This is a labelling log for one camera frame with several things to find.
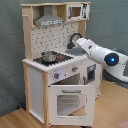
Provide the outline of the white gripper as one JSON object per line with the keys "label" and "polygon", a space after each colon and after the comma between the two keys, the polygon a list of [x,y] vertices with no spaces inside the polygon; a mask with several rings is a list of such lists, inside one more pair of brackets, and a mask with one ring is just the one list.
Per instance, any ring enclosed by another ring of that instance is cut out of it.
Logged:
{"label": "white gripper", "polygon": [[94,57],[97,45],[90,39],[79,38],[76,43],[87,53],[90,58]]}

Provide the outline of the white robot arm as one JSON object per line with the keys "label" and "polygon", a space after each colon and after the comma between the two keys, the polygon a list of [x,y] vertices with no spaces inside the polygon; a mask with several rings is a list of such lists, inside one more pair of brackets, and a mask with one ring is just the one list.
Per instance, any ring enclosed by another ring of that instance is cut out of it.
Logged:
{"label": "white robot arm", "polygon": [[114,77],[114,81],[128,83],[128,76],[123,72],[128,62],[128,56],[95,44],[90,39],[79,38],[76,43],[87,53],[88,57],[103,65],[104,71]]}

